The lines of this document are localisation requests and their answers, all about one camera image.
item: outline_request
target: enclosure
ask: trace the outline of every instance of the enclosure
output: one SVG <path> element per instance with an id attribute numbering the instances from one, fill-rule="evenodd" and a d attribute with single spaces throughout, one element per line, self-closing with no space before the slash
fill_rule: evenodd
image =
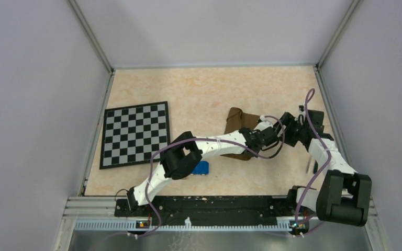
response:
<path id="1" fill-rule="evenodd" d="M 366 226 L 326 223 L 304 239 L 228 229 L 101 242 L 125 232 L 105 228 L 119 219 L 115 193 L 149 172 L 101 168 L 106 109 L 166 101 L 174 140 L 224 133 L 230 107 L 296 112 L 310 88 L 325 131 L 372 179 Z M 285 197 L 313 176 L 308 157 L 300 145 L 273 162 L 215 157 L 208 175 L 159 195 Z M 0 250 L 97 243 L 402 250 L 402 1 L 0 1 Z"/>

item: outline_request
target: white wall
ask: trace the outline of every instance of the white wall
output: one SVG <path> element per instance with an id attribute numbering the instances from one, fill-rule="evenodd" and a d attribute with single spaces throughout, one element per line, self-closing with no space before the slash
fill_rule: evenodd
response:
<path id="1" fill-rule="evenodd" d="M 315 64 L 351 0 L 77 1 L 113 67 Z"/>
<path id="2" fill-rule="evenodd" d="M 402 250 L 402 1 L 364 1 L 323 68 L 352 163 Z"/>
<path id="3" fill-rule="evenodd" d="M 0 250 L 51 250 L 108 74 L 66 1 L 0 0 Z"/>

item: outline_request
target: table surface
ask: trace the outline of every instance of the table surface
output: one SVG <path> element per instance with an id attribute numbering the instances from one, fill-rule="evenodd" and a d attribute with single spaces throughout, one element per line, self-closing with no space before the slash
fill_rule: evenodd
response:
<path id="1" fill-rule="evenodd" d="M 296 116 L 311 88 L 316 94 L 309 108 L 326 112 L 312 66 L 117 70 L 107 109 L 168 101 L 171 139 L 184 131 L 214 136 L 224 133 L 231 107 L 257 115 L 280 117 L 288 111 Z M 323 124 L 333 134 L 327 114 Z M 102 132 L 85 195 L 114 195 L 147 178 L 150 164 L 100 170 L 101 140 Z M 312 167 L 306 173 L 309 156 L 299 143 L 285 145 L 270 160 L 213 157 L 207 159 L 208 175 L 173 181 L 158 195 L 286 195 L 292 185 L 305 186 L 311 179 Z M 322 181 L 318 177 L 312 187 L 320 188 Z"/>

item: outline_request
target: black bracket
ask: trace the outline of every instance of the black bracket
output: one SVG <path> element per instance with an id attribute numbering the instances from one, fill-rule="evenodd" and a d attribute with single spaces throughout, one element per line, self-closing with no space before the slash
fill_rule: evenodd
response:
<path id="1" fill-rule="evenodd" d="M 172 143 L 193 138 L 192 132 L 188 131 L 182 133 Z M 190 152 L 186 155 L 183 149 Z M 203 151 L 198 149 L 195 141 L 183 143 L 165 151 L 160 162 L 165 170 L 164 176 L 174 180 L 189 176 L 203 158 L 201 156 L 202 153 Z"/>
<path id="2" fill-rule="evenodd" d="M 317 198 L 318 218 L 322 221 L 364 226 L 369 212 L 371 187 L 372 181 L 368 175 L 327 171 Z M 341 197 L 343 189 L 347 189 L 353 197 Z"/>

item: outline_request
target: cable tie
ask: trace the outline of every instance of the cable tie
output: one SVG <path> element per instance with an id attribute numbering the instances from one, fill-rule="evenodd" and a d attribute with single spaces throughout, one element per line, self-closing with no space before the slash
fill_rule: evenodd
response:
<path id="1" fill-rule="evenodd" d="M 214 138 L 216 139 L 216 143 L 218 144 L 218 149 L 215 151 L 216 155 L 216 153 L 221 150 L 221 139 L 216 136 L 214 136 Z"/>

